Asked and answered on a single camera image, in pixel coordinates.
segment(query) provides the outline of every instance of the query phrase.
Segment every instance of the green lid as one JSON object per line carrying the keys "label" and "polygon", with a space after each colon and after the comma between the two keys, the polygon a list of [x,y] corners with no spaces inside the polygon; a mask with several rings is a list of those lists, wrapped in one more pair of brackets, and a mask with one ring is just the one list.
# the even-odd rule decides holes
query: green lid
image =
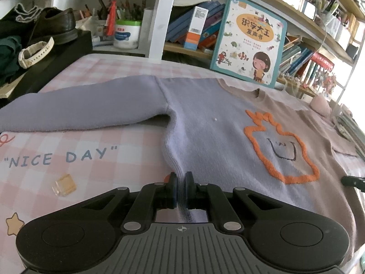
{"label": "green lid", "polygon": [[123,26],[140,26],[142,22],[140,20],[117,20],[116,24]]}

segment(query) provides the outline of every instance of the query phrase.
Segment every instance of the black embroidered smile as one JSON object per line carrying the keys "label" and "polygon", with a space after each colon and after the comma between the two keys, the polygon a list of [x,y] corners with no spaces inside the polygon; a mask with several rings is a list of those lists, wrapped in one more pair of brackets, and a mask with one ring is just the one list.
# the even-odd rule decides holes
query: black embroidered smile
{"label": "black embroidered smile", "polygon": [[[270,138],[267,138],[267,140],[269,140],[271,147],[273,149],[274,154],[278,157],[278,158],[283,158],[285,160],[289,160],[289,161],[296,161],[296,148],[295,148],[295,144],[294,142],[290,142],[293,145],[293,149],[294,149],[294,157],[293,158],[288,158],[288,157],[282,157],[281,155],[278,155],[278,153],[276,152],[273,143],[271,142]],[[284,146],[286,147],[285,143],[279,143],[279,146]]]}

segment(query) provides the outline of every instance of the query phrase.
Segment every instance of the yellow star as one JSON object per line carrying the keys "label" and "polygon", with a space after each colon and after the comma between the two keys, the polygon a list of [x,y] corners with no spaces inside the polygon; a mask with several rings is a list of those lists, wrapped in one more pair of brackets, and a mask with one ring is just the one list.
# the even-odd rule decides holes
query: yellow star
{"label": "yellow star", "polygon": [[8,226],[8,236],[16,236],[20,229],[24,226],[25,222],[20,220],[18,214],[15,212],[11,218],[6,219],[6,224]]}

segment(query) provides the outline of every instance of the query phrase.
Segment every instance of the white watch strap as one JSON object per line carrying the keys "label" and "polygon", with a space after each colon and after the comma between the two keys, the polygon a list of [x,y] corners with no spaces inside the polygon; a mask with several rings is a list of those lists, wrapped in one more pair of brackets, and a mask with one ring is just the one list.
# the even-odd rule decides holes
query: white watch strap
{"label": "white watch strap", "polygon": [[18,56],[19,65],[27,69],[30,66],[38,63],[51,51],[54,45],[53,38],[51,37],[48,43],[40,41],[36,44],[30,45],[29,47],[22,49]]}

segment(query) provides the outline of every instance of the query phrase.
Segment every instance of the gray ribbed plate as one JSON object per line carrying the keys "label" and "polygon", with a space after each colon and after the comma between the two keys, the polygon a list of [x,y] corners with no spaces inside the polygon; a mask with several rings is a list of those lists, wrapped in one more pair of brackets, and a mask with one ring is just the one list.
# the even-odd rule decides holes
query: gray ribbed plate
{"label": "gray ribbed plate", "polygon": [[[140,235],[125,236],[94,268],[78,274],[284,274],[261,262],[238,236],[213,224],[152,224]],[[340,274],[335,267],[325,274]],[[26,271],[24,274],[36,274]]]}

